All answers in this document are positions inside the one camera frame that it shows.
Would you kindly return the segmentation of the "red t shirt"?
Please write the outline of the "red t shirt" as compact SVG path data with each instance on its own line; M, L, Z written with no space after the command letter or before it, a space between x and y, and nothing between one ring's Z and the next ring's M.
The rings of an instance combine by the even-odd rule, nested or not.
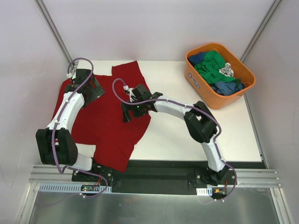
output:
M123 122L121 103L129 101L123 86L134 88L142 84L147 88L147 84L136 61L113 66L111 71L110 76L94 74L105 94L79 111L71 136L77 144L96 146L93 162L124 172L135 145L150 124L150 115L135 118L130 113L132 120ZM70 83L68 78L61 86L55 114Z

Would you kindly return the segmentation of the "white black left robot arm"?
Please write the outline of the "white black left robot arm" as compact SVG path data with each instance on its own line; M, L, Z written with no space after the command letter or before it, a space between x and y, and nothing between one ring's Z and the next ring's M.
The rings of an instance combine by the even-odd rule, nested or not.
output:
M77 144L71 136L72 127L79 111L105 94L90 69L76 69L68 74L71 83L63 93L62 103L45 129L38 129L36 141L42 164L64 165L83 170L83 177L93 182L99 171L93 166L95 145Z

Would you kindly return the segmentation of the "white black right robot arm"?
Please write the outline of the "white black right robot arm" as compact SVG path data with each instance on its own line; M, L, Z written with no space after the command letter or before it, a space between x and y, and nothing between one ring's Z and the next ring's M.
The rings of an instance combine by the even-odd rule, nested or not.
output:
M184 104L170 99L162 93L151 93L144 85L135 88L123 86L129 101L122 102L123 122L131 121L130 113L135 118L148 114L149 111L166 113L183 120L190 136L200 143L205 152L208 169L207 176L215 184L221 184L227 178L229 167L222 158L216 141L217 122L207 106L199 101L195 104Z

